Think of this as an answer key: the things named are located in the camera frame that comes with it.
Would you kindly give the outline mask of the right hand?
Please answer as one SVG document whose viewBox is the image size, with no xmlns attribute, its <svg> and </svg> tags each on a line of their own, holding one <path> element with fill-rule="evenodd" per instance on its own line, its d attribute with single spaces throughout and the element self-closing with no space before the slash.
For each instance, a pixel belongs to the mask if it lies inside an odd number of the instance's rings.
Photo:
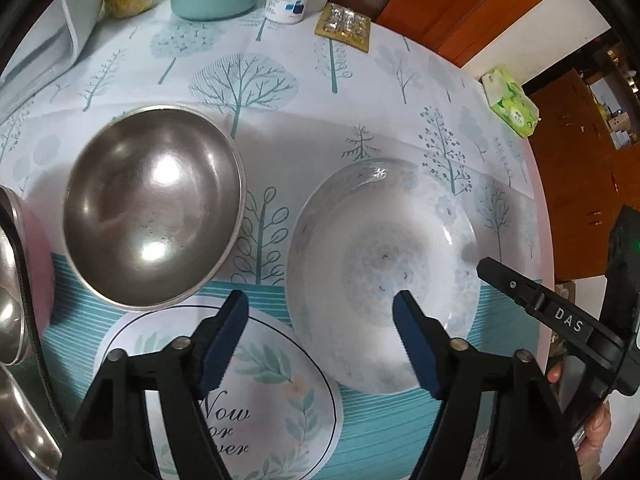
<svg viewBox="0 0 640 480">
<path fill-rule="evenodd" d="M 548 371 L 548 381 L 558 396 L 561 408 L 565 408 L 570 394 L 565 386 L 559 386 L 562 382 L 564 363 L 557 362 Z M 604 401 L 585 422 L 585 437 L 576 448 L 580 474 L 583 479 L 597 479 L 600 477 L 600 456 L 606 437 L 611 431 L 612 416 L 610 402 Z"/>
</svg>

